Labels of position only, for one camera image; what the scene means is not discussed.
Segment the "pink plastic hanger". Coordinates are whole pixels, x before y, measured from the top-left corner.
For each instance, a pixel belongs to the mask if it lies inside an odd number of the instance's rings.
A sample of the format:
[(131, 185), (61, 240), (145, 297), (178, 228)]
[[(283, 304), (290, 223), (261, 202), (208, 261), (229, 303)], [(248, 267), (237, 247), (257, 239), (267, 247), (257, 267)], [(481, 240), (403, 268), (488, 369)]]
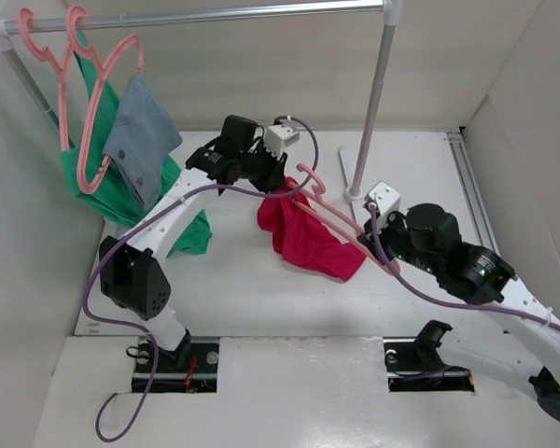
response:
[[(313, 186), (311, 189), (301, 189), (301, 193), (310, 201), (317, 205), (319, 205), (322, 209), (326, 210), (329, 214), (333, 217), (338, 218), (342, 223), (346, 224), (348, 227), (352, 228), (357, 235), (360, 235), (364, 232), (364, 228), (357, 224), (352, 218), (348, 217), (346, 214), (341, 212), (339, 209), (333, 207), (329, 203), (327, 203), (323, 197), (324, 193), (326, 192), (326, 186), (319, 175), (309, 166), (304, 163), (298, 163), (296, 165), (296, 169), (301, 173), (306, 173), (312, 177)], [(398, 262), (393, 259), (389, 261), (387, 264), (382, 264), (373, 254), (372, 252), (362, 244), (355, 236), (351, 235), (348, 231), (344, 230), (338, 224), (333, 222), (331, 219), (325, 217), (324, 215), (320, 214), (314, 207), (311, 205), (306, 205), (302, 202), (293, 199), (292, 202), (296, 204), (296, 206), (302, 210), (307, 215), (317, 219), (321, 223), (323, 223), (326, 227), (330, 228), (332, 231), (340, 235), (344, 238), (348, 243), (353, 245), (359, 252), (363, 253), (368, 259), (374, 262), (377, 266), (379, 266), (383, 271), (392, 275), (393, 273), (390, 271), (391, 268), (396, 269), (396, 273), (400, 273), (400, 266)]]

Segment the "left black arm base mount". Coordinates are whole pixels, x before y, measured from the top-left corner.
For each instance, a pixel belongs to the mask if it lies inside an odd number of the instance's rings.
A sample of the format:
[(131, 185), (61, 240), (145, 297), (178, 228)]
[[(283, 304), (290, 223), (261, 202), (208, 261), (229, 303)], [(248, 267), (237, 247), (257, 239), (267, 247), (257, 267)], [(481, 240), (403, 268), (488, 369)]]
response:
[[(149, 392), (216, 393), (219, 349), (220, 339), (193, 339), (189, 354), (181, 366), (178, 366), (171, 356), (160, 351)], [(126, 349), (126, 356), (133, 360), (132, 392), (143, 393), (154, 365), (153, 346), (146, 338), (140, 338), (137, 345)]]

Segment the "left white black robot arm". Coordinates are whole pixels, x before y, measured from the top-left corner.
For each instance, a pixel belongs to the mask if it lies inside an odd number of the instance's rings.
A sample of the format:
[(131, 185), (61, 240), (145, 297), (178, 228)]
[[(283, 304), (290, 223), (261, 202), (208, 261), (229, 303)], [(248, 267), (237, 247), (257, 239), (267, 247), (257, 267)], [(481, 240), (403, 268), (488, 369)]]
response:
[(100, 245), (102, 293), (135, 315), (156, 341), (157, 359), (169, 370), (189, 361), (190, 334), (169, 304), (171, 285), (162, 264), (196, 216), (240, 179), (259, 192), (284, 189), (286, 150), (300, 136), (276, 121), (260, 128), (250, 119), (226, 117), (220, 136), (196, 149), (171, 188), (144, 219), (146, 227), (105, 238)]

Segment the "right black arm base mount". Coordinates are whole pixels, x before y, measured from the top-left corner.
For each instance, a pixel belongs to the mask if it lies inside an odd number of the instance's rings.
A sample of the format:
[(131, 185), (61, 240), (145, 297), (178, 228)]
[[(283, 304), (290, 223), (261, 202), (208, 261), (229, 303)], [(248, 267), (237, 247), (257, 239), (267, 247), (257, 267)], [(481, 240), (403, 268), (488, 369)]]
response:
[(430, 320), (412, 338), (384, 339), (388, 390), (393, 393), (475, 392), (469, 370), (447, 365), (438, 355), (452, 327)]

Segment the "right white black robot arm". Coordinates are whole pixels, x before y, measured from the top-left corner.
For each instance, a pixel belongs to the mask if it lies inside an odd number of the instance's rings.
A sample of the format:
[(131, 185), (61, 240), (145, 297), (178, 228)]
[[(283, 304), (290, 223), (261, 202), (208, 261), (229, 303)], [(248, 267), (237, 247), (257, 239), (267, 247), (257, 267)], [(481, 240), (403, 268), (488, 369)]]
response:
[(453, 366), (481, 372), (524, 392), (560, 423), (560, 319), (493, 250), (462, 240), (456, 218), (434, 203), (402, 214), (368, 200), (358, 240), (418, 298), (477, 311), (514, 337), (525, 354), (467, 343), (451, 325), (431, 320), (408, 344), (406, 362), (422, 372)]

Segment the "red t shirt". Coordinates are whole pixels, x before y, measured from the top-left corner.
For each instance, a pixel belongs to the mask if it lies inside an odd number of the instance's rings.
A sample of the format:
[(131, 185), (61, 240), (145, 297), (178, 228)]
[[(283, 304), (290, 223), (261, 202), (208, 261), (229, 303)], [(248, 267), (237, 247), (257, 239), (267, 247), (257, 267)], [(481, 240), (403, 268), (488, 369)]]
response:
[(267, 198), (258, 212), (259, 227), (272, 235), (273, 250), (282, 260), (312, 273), (343, 282), (353, 277), (366, 256), (350, 243), (343, 243), (301, 205), (308, 199), (301, 192), (281, 199)]

